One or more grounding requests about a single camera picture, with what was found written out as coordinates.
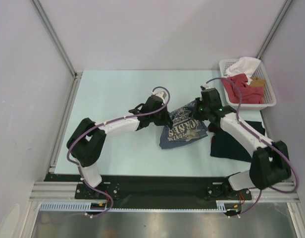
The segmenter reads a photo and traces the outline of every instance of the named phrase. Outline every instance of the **white wall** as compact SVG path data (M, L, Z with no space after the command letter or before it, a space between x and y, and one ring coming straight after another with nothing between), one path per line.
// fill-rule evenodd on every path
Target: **white wall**
M263 114L272 136L289 147L305 209L305 0L294 2L263 61L278 101Z
M77 71L256 56L284 0L41 0Z
M72 78L29 0L0 0L0 223L44 175Z

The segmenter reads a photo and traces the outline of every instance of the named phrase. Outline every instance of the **brown cloth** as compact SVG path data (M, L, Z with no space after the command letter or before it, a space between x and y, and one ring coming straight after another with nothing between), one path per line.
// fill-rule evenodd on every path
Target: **brown cloth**
M258 78L258 77L253 77L252 78L252 82L250 83L250 86L253 88L256 87L265 87L266 84L266 80L262 79L262 78Z

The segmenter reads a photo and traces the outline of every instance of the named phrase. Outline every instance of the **t-shirt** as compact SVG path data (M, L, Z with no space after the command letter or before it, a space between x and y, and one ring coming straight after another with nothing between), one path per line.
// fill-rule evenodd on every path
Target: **t-shirt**
M207 127L203 121L190 117L195 103L192 101L170 113L173 125L172 129L165 126L162 131L159 144L162 149L191 144L207 136Z

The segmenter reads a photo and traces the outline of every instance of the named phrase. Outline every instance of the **white cloth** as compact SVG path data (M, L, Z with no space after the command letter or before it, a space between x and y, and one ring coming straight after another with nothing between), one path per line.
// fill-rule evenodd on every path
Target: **white cloth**
M261 60L252 57L241 57L239 61L231 65L225 71L225 74L228 76L235 76L237 74L244 73L248 78L247 84L250 85L252 81L251 77L259 66L260 61Z

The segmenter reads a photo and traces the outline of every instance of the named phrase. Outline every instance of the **red cloth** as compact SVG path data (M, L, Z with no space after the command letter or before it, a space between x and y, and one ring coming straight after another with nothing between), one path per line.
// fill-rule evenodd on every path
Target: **red cloth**
M242 94L242 103L244 104L261 104L263 103L263 87L251 87L246 82L248 81L246 74L238 74L233 77L228 77L239 87ZM240 97L238 90L231 83L222 80L224 88L227 92L228 98L231 103L239 103Z

